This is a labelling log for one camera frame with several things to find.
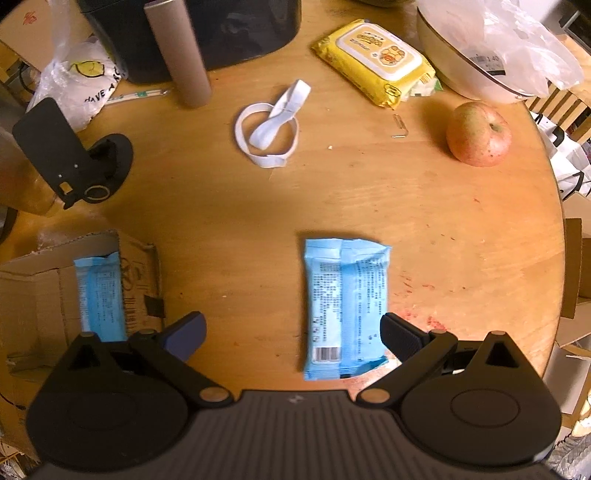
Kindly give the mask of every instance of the cardboard box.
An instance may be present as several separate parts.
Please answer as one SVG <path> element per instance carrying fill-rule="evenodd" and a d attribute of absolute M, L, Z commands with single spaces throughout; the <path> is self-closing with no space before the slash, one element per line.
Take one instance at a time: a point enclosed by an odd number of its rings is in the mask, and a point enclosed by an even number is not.
<path fill-rule="evenodd" d="M 563 426 L 572 429 L 591 389 L 591 201 L 575 193 L 563 212 L 563 303 L 544 382 L 560 405 Z"/>
<path fill-rule="evenodd" d="M 119 251 L 128 334 L 161 330 L 158 259 L 153 246 L 120 232 L 93 233 L 0 265 L 0 338 L 11 374 L 42 383 L 81 331 L 74 259 Z"/>
<path fill-rule="evenodd" d="M 76 0 L 70 0 L 70 44 L 92 33 Z M 24 0 L 0 22 L 0 41 L 40 72 L 53 59 L 51 8 L 47 0 Z"/>
<path fill-rule="evenodd" d="M 591 201 L 579 193 L 563 202 L 566 263 L 559 347 L 591 333 Z"/>

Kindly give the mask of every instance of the white strap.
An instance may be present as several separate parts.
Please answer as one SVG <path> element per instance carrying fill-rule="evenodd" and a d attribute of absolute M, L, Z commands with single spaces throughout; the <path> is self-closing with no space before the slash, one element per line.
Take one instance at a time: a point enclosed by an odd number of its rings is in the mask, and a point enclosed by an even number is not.
<path fill-rule="evenodd" d="M 308 94 L 310 93 L 310 86 L 302 81 L 297 80 L 291 85 L 283 95 L 279 98 L 275 105 L 269 103 L 254 103 L 247 106 L 236 120 L 234 126 L 234 135 L 236 142 L 242 150 L 256 165 L 262 168 L 284 167 L 287 159 L 296 150 L 298 143 L 299 124 L 295 117 L 296 112 L 302 107 Z M 289 123 L 294 134 L 291 147 L 282 154 L 277 155 L 255 155 L 250 152 L 244 132 L 242 131 L 242 123 L 246 117 L 258 112 L 269 112 L 269 117 L 261 125 L 259 125 L 252 133 L 249 142 L 254 147 L 264 150 L 271 145 L 281 125 Z"/>

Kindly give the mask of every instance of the barcode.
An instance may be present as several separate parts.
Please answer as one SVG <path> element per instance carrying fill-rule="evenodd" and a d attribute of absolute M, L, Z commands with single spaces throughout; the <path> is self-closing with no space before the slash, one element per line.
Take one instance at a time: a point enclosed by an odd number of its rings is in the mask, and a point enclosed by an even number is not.
<path fill-rule="evenodd" d="M 313 362 L 338 362 L 340 360 L 339 346 L 318 346 L 312 350 Z"/>
<path fill-rule="evenodd" d="M 127 334 L 131 335 L 139 330 L 139 324 L 135 312 L 135 298 L 124 297 L 123 308 L 125 312 L 125 327 Z"/>

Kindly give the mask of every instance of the red apple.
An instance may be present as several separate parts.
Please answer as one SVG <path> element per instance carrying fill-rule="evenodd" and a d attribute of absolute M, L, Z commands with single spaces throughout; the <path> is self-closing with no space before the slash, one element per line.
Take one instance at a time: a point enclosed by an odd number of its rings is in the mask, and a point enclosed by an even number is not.
<path fill-rule="evenodd" d="M 447 145 L 461 162 L 492 167 L 501 163 L 509 151 L 511 130 L 494 108 L 482 102 L 468 102 L 452 114 Z"/>

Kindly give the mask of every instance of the blue wrapper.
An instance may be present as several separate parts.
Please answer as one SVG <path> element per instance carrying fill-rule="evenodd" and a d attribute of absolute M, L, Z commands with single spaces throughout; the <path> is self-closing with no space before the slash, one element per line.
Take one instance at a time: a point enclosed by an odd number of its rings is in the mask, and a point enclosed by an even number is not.
<path fill-rule="evenodd" d="M 119 252 L 80 258 L 74 266 L 82 331 L 97 333 L 103 342 L 126 340 Z"/>
<path fill-rule="evenodd" d="M 306 240 L 306 380 L 355 377 L 387 361 L 379 322 L 388 307 L 390 250 L 360 239 Z"/>

